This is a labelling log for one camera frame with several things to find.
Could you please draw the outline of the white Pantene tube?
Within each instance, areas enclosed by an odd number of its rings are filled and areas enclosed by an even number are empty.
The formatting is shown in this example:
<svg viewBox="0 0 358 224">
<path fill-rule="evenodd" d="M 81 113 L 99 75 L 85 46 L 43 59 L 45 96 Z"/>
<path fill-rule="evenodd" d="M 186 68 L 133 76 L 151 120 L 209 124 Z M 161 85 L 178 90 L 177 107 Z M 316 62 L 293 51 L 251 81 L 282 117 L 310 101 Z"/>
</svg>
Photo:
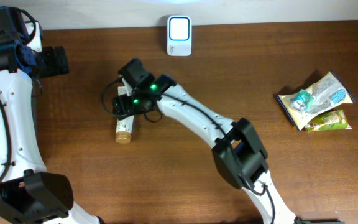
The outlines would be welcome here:
<svg viewBox="0 0 358 224">
<path fill-rule="evenodd" d="M 129 144 L 131 142 L 134 125 L 134 116 L 128 116 L 125 119 L 117 120 L 116 142 L 119 144 Z"/>
</svg>

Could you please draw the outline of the teal tissue pack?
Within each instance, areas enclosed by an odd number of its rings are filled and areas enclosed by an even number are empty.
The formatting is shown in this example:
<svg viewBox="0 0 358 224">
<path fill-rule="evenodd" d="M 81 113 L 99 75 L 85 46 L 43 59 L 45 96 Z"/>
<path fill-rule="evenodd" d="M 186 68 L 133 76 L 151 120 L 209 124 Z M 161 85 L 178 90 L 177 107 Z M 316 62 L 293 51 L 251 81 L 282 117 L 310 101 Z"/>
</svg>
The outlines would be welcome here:
<svg viewBox="0 0 358 224">
<path fill-rule="evenodd" d="M 290 102 L 290 108 L 304 113 L 314 102 L 314 96 L 306 90 L 300 90 Z"/>
</svg>

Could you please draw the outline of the white snack bag gold trim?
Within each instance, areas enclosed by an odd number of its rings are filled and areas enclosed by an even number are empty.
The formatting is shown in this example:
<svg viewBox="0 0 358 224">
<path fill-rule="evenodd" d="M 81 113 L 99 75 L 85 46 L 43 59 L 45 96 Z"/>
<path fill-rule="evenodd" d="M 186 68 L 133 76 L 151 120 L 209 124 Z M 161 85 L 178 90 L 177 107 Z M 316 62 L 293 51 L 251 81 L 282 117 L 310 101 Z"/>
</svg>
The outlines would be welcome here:
<svg viewBox="0 0 358 224">
<path fill-rule="evenodd" d="M 356 102 L 347 86 L 345 86 L 339 76 L 332 70 L 319 81 L 302 90 L 306 90 L 314 96 L 313 104 L 304 113 L 299 113 L 290 108 L 291 100 L 294 99 L 300 90 L 290 95 L 277 96 L 280 106 L 299 131 L 316 116 L 336 108 L 341 104 L 353 104 Z"/>
</svg>

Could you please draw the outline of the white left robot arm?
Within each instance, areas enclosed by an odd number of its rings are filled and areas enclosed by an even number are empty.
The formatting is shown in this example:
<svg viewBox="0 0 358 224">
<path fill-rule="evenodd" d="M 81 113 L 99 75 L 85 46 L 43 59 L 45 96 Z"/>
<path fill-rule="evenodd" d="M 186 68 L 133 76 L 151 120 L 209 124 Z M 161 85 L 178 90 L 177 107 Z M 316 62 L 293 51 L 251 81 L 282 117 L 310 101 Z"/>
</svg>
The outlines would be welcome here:
<svg viewBox="0 0 358 224">
<path fill-rule="evenodd" d="M 73 198 L 64 175 L 47 172 L 37 144 L 41 78 L 67 74 L 62 46 L 43 47 L 27 11 L 0 7 L 0 217 L 10 223 L 101 223 Z"/>
</svg>

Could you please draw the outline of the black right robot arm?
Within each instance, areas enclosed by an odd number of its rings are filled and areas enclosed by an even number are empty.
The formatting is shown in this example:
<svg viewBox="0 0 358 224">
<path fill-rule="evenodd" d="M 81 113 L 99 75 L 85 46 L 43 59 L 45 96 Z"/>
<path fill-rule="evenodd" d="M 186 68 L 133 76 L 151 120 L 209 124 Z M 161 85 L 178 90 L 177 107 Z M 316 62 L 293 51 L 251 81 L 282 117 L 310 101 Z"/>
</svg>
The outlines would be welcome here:
<svg viewBox="0 0 358 224">
<path fill-rule="evenodd" d="M 119 81 L 129 94 L 114 99 L 113 113 L 117 118 L 158 109 L 207 143 L 219 175 L 249 196 L 264 223 L 305 222 L 285 205 L 275 188 L 267 164 L 267 151 L 248 120 L 233 121 L 215 113 L 167 75 L 155 78 L 149 72 L 121 70 Z"/>
</svg>

